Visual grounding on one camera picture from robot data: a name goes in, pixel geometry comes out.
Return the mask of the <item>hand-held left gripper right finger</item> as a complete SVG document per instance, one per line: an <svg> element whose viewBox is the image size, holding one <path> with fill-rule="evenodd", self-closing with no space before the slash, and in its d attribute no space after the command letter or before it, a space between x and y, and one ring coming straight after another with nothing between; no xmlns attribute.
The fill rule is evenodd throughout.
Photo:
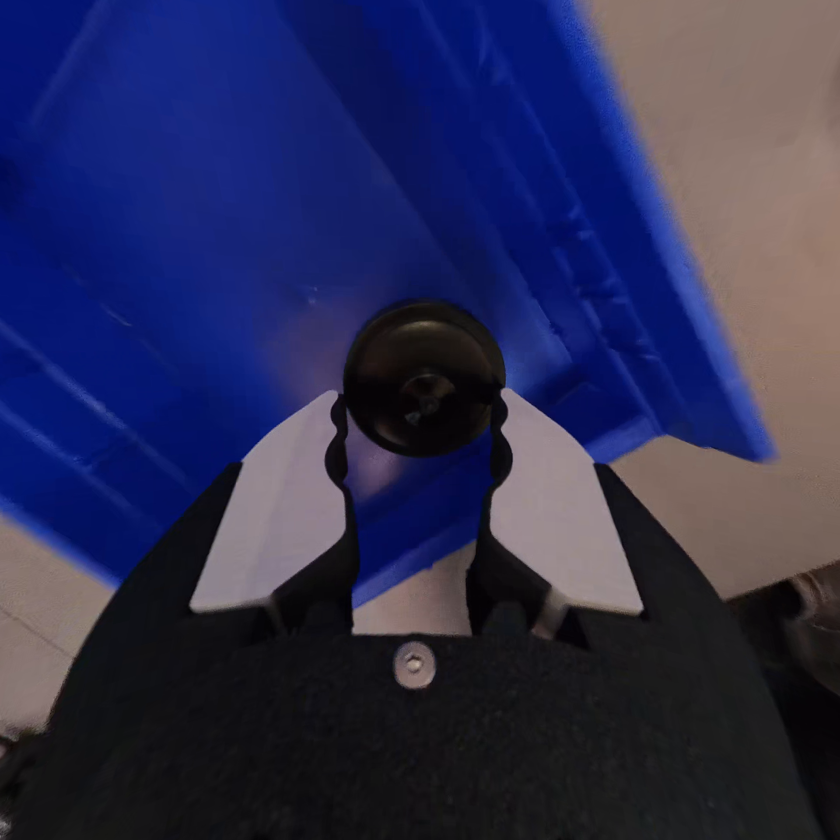
<svg viewBox="0 0 840 840"><path fill-rule="evenodd" d="M466 574L472 636L511 617L555 637L569 610L640 617L644 603L596 463L554 420L502 388L490 413L491 483Z"/></svg>

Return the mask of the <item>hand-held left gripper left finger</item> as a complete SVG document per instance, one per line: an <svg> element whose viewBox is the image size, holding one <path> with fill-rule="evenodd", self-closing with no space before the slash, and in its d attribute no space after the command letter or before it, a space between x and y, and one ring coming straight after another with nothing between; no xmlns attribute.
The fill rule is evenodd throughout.
<svg viewBox="0 0 840 840"><path fill-rule="evenodd" d="M345 484L348 415L327 391L272 429L241 463L198 579L191 610L272 607L305 624L325 607L353 623L361 568L354 501Z"/></svg>

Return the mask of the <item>black bottle lid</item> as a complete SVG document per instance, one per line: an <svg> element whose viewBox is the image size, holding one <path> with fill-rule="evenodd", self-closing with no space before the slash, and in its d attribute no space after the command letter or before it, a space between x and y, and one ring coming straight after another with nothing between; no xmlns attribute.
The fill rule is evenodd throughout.
<svg viewBox="0 0 840 840"><path fill-rule="evenodd" d="M475 441L507 383L498 342L449 301L399 301L358 332L343 369L348 414L395 455L432 458Z"/></svg>

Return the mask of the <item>blue plastic bin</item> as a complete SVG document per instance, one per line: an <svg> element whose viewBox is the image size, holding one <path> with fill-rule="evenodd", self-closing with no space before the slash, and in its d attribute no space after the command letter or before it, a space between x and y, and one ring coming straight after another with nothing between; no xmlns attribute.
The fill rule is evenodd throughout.
<svg viewBox="0 0 840 840"><path fill-rule="evenodd" d="M582 2L2 2L2 510L118 585L443 300L610 463L774 446Z"/></svg>

